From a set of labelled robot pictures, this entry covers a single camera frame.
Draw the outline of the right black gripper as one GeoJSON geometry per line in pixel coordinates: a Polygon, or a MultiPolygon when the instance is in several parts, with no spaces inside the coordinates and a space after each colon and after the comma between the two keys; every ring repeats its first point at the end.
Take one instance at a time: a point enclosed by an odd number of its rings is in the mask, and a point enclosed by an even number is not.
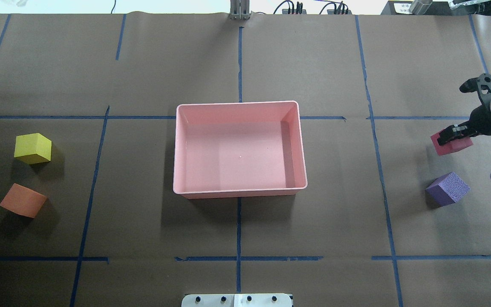
{"type": "Polygon", "coordinates": [[[454,140],[479,135],[491,136],[491,113],[484,106],[476,107],[468,123],[450,125],[439,132],[438,145],[444,146],[454,140]]]}

